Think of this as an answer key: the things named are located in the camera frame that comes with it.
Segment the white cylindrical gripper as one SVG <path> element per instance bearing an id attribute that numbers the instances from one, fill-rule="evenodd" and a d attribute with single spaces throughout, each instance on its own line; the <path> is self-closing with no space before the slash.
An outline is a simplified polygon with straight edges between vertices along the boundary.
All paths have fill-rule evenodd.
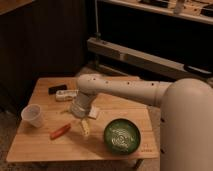
<path id="1" fill-rule="evenodd" d="M 91 100 L 82 101 L 75 99 L 72 102 L 70 109 L 64 109 L 60 111 L 60 114 L 72 113 L 74 116 L 78 118 L 84 118 L 89 114 L 91 110 L 91 103 L 92 103 Z M 88 120 L 82 119 L 81 126 L 84 132 L 84 136 L 88 137 L 90 135 L 90 126 Z"/>

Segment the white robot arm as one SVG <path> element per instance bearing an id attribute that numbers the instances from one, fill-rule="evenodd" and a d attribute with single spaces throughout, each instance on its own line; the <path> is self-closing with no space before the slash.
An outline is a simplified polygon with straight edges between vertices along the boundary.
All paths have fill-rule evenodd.
<path id="1" fill-rule="evenodd" d="M 194 78 L 175 82 L 77 78 L 70 113 L 84 118 L 99 93 L 161 109 L 161 171 L 213 171 L 213 87 Z"/>

